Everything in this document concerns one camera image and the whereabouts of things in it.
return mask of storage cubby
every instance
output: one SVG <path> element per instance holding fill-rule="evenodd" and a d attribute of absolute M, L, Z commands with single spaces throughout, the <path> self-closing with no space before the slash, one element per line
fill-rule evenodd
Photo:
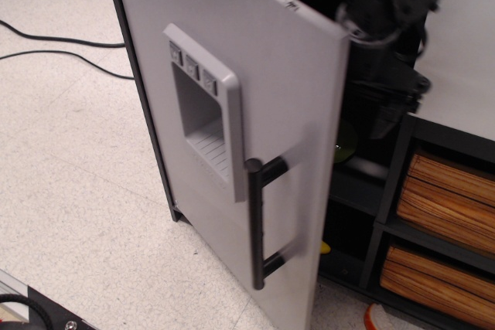
<path fill-rule="evenodd" d="M 321 257 L 320 274 L 440 328 L 478 328 L 381 287 L 380 277 L 388 250 L 394 244 L 399 244 L 450 267 L 456 267 L 462 272 L 493 281 L 493 254 L 474 249 L 468 244 L 399 218 L 397 209 L 415 154 L 431 154 L 433 158 L 444 159 L 445 163 L 453 164 L 462 170 L 470 168 L 474 172 L 494 175 L 495 143 L 412 116 L 405 117 L 400 131 L 394 133 L 393 141 L 393 151 L 385 150 L 386 147 L 383 146 L 384 156 L 389 155 L 391 159 L 387 166 L 381 164 L 386 169 L 386 181 L 380 180 L 379 177 L 370 177 L 369 173 L 356 171 L 356 166 L 352 163 L 355 158 L 335 165 L 326 218 L 327 230 L 336 228 L 335 234 L 342 233 L 343 239 L 349 234 L 355 236 L 356 231 L 360 229 L 363 232 L 358 240 L 353 241 L 351 238 L 347 244 L 339 246 L 337 241 L 335 255 Z M 380 151 L 380 146 L 377 146 L 375 151 Z M 354 156 L 358 163 L 363 158 L 358 151 Z M 364 228 L 363 224 L 371 226 L 371 229 Z M 366 247 L 365 256 L 363 251 L 356 255 L 354 245 L 360 249 Z"/>

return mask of black cable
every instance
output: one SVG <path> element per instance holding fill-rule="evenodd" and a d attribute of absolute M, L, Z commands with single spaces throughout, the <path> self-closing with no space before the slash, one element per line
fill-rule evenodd
<path fill-rule="evenodd" d="M 0 294 L 0 303 L 21 303 L 30 307 L 36 312 L 45 324 L 46 330 L 53 330 L 53 323 L 45 309 L 31 298 L 17 294 Z"/>
<path fill-rule="evenodd" d="M 59 36 L 38 36 L 38 35 L 25 34 L 24 32 L 19 31 L 18 29 L 9 25 L 7 22 L 2 21 L 1 19 L 0 19 L 0 25 L 5 26 L 10 31 L 15 32 L 17 35 L 22 36 L 23 38 L 26 38 L 26 39 L 44 40 L 47 42 L 62 42 L 62 43 L 82 44 L 83 46 L 93 46 L 95 48 L 124 48 L 125 47 L 124 43 L 106 44 L 106 43 L 88 42 L 87 40 L 81 40 L 81 39 L 61 38 Z"/>
<path fill-rule="evenodd" d="M 7 58 L 16 57 L 16 56 L 22 56 L 22 55 L 25 55 L 25 54 L 33 54 L 33 53 L 59 53 L 59 54 L 68 54 L 70 56 L 75 56 L 77 58 L 82 59 L 84 62 L 89 63 L 91 66 L 94 66 L 97 69 L 103 71 L 104 73 L 108 73 L 108 74 L 112 75 L 113 77 L 118 77 L 119 79 L 134 80 L 134 77 L 126 77 L 124 75 L 119 75 L 118 73 L 112 73 L 111 71 L 108 71 L 108 70 L 104 69 L 103 67 L 98 66 L 96 63 L 93 63 L 90 60 L 85 59 L 84 57 L 80 56 L 79 54 L 72 53 L 72 52 L 67 52 L 66 50 L 54 50 L 54 49 L 27 50 L 25 52 L 18 52 L 18 53 L 8 54 L 7 56 L 0 56 L 0 60 L 5 60 Z"/>

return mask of black metal frame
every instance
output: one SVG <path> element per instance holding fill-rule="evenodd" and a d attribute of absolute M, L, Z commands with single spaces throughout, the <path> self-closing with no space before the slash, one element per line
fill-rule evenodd
<path fill-rule="evenodd" d="M 146 124 L 148 125 L 149 136 L 152 140 L 153 150 L 155 151 L 156 162 L 158 163 L 160 175 L 162 176 L 163 187 L 165 188 L 165 194 L 167 196 L 167 201 L 169 202 L 170 213 L 172 214 L 172 219 L 177 222 L 182 213 L 176 208 L 176 201 L 172 196 L 172 190 L 170 189 L 169 177 L 166 171 L 166 164 L 160 151 L 160 144 L 158 136 L 155 131 L 155 124 L 153 122 L 152 112 L 149 108 L 148 98 L 146 95 L 145 85 L 142 80 L 141 70 L 139 69 L 138 58 L 135 54 L 134 43 L 132 42 L 131 30 L 127 22 L 127 17 L 125 15 L 124 5 L 122 0 L 114 0 L 115 11 L 117 11 L 118 21 L 121 26 L 122 35 L 124 36 L 125 47 L 129 55 L 129 61 L 131 63 L 132 73 L 134 74 L 134 79 L 136 82 L 136 87 L 138 88 L 139 99 L 141 101 L 142 110 L 145 114 Z"/>

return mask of refrigerator door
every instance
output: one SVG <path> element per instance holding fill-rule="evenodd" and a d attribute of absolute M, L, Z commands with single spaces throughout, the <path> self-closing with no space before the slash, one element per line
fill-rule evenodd
<path fill-rule="evenodd" d="M 309 328 L 346 33 L 298 0 L 122 3 L 177 207 L 274 324 Z M 244 162 L 277 157 L 262 236 L 286 263 L 259 290 Z"/>

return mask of white countertop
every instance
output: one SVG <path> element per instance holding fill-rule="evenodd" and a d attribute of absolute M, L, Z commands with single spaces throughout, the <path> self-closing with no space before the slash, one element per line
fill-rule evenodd
<path fill-rule="evenodd" d="M 417 70 L 432 82 L 418 116 L 495 141 L 495 3 L 441 0 Z"/>

